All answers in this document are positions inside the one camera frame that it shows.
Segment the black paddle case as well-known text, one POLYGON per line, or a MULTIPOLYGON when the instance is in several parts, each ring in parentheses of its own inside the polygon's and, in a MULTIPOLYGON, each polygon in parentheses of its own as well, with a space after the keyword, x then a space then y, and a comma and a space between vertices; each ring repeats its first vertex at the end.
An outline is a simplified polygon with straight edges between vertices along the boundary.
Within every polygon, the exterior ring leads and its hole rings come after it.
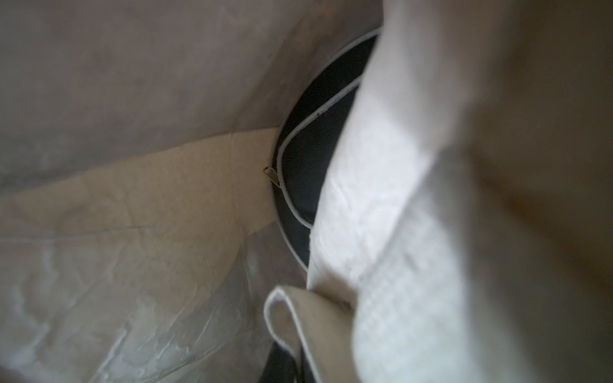
POLYGON ((343 46, 319 70, 282 123, 264 170, 280 230, 303 269, 327 169, 380 32, 343 46))

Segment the white canvas tote bag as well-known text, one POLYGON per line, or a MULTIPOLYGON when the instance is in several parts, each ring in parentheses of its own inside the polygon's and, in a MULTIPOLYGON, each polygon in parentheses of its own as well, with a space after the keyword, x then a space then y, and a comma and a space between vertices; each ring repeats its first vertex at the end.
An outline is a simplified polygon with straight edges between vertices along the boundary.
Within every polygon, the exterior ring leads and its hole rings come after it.
POLYGON ((1 380, 612 380, 610 1, 4 1, 1 380), (264 170, 381 30, 303 269, 264 170))

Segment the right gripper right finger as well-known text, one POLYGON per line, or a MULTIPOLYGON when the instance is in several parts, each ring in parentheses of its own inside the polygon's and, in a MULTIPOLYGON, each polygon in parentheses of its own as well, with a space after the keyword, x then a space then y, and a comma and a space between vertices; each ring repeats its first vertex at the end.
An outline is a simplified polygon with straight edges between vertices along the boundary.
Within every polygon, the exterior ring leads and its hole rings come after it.
POLYGON ((301 367, 301 383, 317 383, 311 366, 308 363, 303 363, 301 367))

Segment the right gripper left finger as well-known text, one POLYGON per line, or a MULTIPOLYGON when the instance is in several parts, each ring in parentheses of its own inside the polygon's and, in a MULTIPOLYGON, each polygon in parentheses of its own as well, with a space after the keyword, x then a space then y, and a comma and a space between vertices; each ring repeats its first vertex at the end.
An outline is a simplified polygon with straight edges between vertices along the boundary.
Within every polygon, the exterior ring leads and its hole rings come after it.
POLYGON ((259 383, 297 383, 299 369, 295 359, 277 343, 271 347, 259 383))

